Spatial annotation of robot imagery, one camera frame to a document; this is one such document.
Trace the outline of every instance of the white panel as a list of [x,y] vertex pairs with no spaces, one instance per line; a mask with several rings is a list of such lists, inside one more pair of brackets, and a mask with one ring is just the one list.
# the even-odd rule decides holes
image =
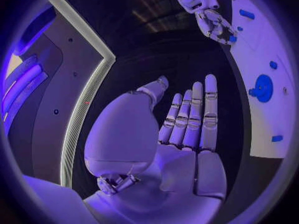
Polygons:
[[[274,86],[273,96],[267,103],[248,96],[252,122],[250,155],[284,158],[294,130],[296,112],[294,78],[287,53],[267,16],[253,2],[234,0],[232,8],[233,27],[237,30],[240,26],[244,30],[238,32],[231,54],[243,77],[247,95],[261,74],[270,76]],[[241,16],[240,9],[254,13],[255,19]],[[278,64],[276,70],[270,67],[270,61]],[[283,135],[284,139],[272,142],[275,135]]]

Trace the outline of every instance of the led light strip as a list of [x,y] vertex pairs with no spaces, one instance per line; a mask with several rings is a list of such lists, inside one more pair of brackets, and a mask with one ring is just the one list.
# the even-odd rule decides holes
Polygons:
[[89,109],[102,81],[115,62],[115,55],[99,38],[87,22],[75,11],[66,0],[49,0],[52,5],[69,21],[70,24],[93,46],[103,60],[97,66],[86,83],[69,120],[61,154],[60,184],[64,187],[72,186],[72,169],[79,134]]

